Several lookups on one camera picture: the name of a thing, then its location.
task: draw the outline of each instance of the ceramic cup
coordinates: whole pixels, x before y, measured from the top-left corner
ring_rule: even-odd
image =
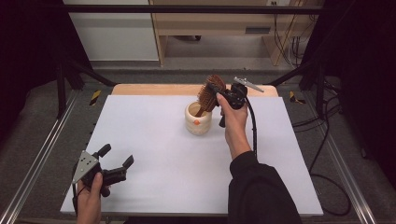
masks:
[[[194,102],[187,105],[184,112],[187,130],[196,135],[207,133],[212,123],[212,112],[205,111],[200,118],[195,117],[200,108],[198,102]]]

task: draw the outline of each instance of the hand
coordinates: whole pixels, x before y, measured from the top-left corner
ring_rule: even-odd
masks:
[[[244,104],[242,108],[234,110],[221,94],[216,95],[221,106],[221,115],[225,116],[225,140],[230,148],[232,159],[235,159],[240,154],[250,151],[246,135],[248,106]]]
[[[77,224],[99,223],[101,220],[100,188],[103,184],[101,173],[97,173],[92,182],[91,192],[78,181],[78,217]]]

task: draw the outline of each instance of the gray carpet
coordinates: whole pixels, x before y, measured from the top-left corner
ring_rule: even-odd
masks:
[[[234,76],[247,77],[254,83],[266,83],[279,77],[282,72],[274,71],[103,71],[104,76],[120,83],[197,83],[201,84],[211,74],[220,74],[223,79],[231,83]],[[35,182],[35,185],[24,204],[19,218],[54,218],[75,219],[73,216],[63,215],[59,212],[64,201],[64,191],[71,182],[72,167],[80,151],[86,147],[90,140],[90,132],[98,120],[106,96],[111,93],[111,88],[105,87],[89,77],[84,77],[87,82],[83,91],[79,93],[77,104],[66,122],[60,137],[52,149],[45,166]],[[314,115],[307,104],[293,103],[290,101],[290,91],[294,91],[296,98],[305,100],[298,90],[296,79],[288,84],[279,86],[278,93],[284,98],[286,108],[290,115],[291,123],[307,120]],[[93,92],[101,90],[96,105],[89,105]],[[326,98],[332,95],[326,92]],[[10,136],[1,143],[0,169],[3,171],[0,179],[0,211],[4,211],[12,196],[18,189],[30,164],[35,159],[38,150],[44,143],[50,129],[55,122],[57,114],[56,83],[51,82],[32,90],[27,98],[25,108],[12,130]],[[396,192],[384,177],[375,161],[363,159],[360,144],[356,141],[353,132],[342,114],[335,113],[330,119],[331,134],[342,152],[347,165],[355,176],[361,191],[373,211],[378,223],[396,223]],[[309,126],[296,129],[301,131]],[[306,132],[296,133],[304,160],[309,166],[314,159],[318,146],[322,141],[319,128]],[[313,172],[325,175],[342,185],[334,168],[327,147],[323,148],[315,164]],[[347,200],[337,187],[321,179],[313,177],[315,187],[319,192],[319,199],[325,208],[336,213],[342,213],[347,208]],[[222,220],[182,219],[178,223],[221,223]],[[147,223],[147,219],[132,218],[133,223]],[[323,217],[304,217],[304,223],[360,223],[355,210],[338,217],[325,213]],[[166,220],[156,218],[150,223],[164,223]]]

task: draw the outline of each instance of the bristle brush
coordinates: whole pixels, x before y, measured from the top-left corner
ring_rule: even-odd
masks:
[[[206,79],[205,85],[201,88],[198,93],[198,103],[201,108],[195,117],[200,118],[202,114],[206,112],[212,112],[213,108],[215,108],[217,104],[216,92],[213,91],[213,88],[216,88],[219,91],[225,91],[225,83],[218,75],[209,76]]]

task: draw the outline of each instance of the gray floor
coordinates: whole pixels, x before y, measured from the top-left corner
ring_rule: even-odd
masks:
[[[282,63],[279,67],[273,67],[259,37],[241,38],[235,36],[203,36],[200,42],[193,40],[192,37],[172,37],[169,39],[164,67],[147,62],[128,63],[122,69],[116,70],[114,64],[111,63],[97,63],[96,65],[98,72],[121,83],[199,84],[203,83],[208,75],[217,73],[228,83],[234,76],[240,76],[261,84],[274,80],[292,69],[286,63]],[[83,91],[78,91],[76,105],[26,198],[19,218],[74,220],[73,216],[63,215],[59,212],[64,200],[64,191],[71,181],[72,166],[80,151],[89,142],[90,132],[93,131],[94,123],[99,118],[106,96],[112,90],[89,77],[84,76],[84,79],[86,86]],[[290,91],[294,91],[297,99],[307,100],[305,99],[306,94],[303,94],[296,85],[298,79],[298,77],[293,78],[277,87],[279,95],[284,98],[291,123],[315,116],[308,104],[290,101]],[[328,79],[334,85],[339,85],[337,78],[328,77]],[[92,94],[96,90],[102,91],[98,102],[96,105],[89,105]],[[327,99],[331,96],[331,93],[326,92]],[[26,106],[20,113],[11,134],[0,145],[0,169],[3,171],[0,179],[2,186],[0,188],[0,211],[5,211],[34,163],[36,155],[56,121],[56,114],[55,82],[31,91]],[[356,141],[346,118],[340,113],[334,114],[330,119],[330,127],[331,135],[355,177],[376,222],[396,223],[396,192],[376,162],[361,157],[360,143]],[[311,164],[323,137],[318,127],[310,131],[299,132],[308,128],[309,126],[295,129],[307,166]],[[342,185],[327,145],[320,153],[313,171],[316,174],[326,175]],[[322,206],[337,213],[346,209],[347,200],[337,187],[316,177],[313,177],[313,182],[318,189],[318,197]],[[147,223],[147,220],[142,221],[138,218],[132,218],[132,221]],[[220,220],[184,221],[184,223],[220,223]],[[361,223],[354,208],[343,217],[325,213],[323,217],[304,217],[303,221],[304,223]],[[156,219],[150,223],[164,222]]]

